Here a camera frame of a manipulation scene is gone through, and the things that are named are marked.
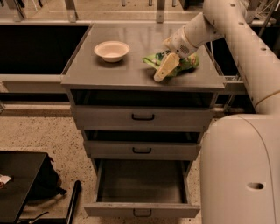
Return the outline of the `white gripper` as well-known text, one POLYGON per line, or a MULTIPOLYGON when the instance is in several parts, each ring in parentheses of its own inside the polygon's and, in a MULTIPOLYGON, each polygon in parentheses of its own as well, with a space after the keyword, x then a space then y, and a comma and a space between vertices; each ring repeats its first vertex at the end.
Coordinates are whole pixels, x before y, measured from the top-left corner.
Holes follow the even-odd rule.
POLYGON ((159 69, 154 75, 154 80, 157 82, 162 81, 179 65, 180 58, 187 58, 198 50, 196 46, 189 42, 183 27, 178 29, 171 38, 165 39, 163 45, 173 52, 164 56, 159 69))

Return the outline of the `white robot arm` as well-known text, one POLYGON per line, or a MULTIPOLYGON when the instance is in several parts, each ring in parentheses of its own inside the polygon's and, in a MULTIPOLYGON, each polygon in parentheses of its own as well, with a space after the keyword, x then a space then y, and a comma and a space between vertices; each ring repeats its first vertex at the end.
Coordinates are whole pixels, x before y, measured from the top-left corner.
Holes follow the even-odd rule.
POLYGON ((255 113, 213 123, 200 153, 202 224, 280 224, 280 60, 251 30, 239 0, 204 0, 203 11, 164 43, 154 79, 208 41, 224 38, 255 113))

